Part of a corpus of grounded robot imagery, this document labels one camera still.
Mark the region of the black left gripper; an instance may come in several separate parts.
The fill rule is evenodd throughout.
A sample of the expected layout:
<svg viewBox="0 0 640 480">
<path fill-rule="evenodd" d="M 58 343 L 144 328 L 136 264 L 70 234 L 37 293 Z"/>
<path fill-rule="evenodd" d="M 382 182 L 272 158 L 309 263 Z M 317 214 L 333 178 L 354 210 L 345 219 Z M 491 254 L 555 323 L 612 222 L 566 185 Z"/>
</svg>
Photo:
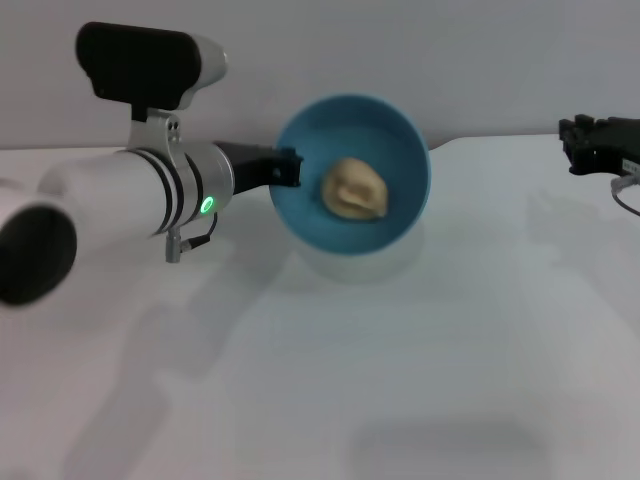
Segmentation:
<svg viewBox="0 0 640 480">
<path fill-rule="evenodd" d="M 234 195 L 262 186 L 297 188 L 303 158 L 294 148 L 217 141 L 234 175 Z"/>
</svg>

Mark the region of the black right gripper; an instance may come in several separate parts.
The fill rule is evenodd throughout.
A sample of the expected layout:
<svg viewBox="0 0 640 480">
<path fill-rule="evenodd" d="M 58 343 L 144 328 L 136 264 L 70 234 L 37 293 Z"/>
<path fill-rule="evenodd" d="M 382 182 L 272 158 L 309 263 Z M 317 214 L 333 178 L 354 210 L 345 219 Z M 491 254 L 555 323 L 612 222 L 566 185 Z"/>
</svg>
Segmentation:
<svg viewBox="0 0 640 480">
<path fill-rule="evenodd" d="M 597 119 L 579 114 L 571 119 L 561 119 L 558 135 L 572 175 L 639 175 L 638 119 Z"/>
</svg>

